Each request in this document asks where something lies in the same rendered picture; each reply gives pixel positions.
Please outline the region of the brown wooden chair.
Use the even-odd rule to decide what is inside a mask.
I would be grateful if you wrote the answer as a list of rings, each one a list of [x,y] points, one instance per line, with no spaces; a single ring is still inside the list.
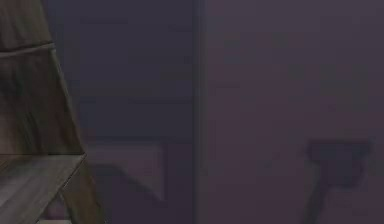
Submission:
[[[0,224],[106,224],[41,0],[0,0]]]

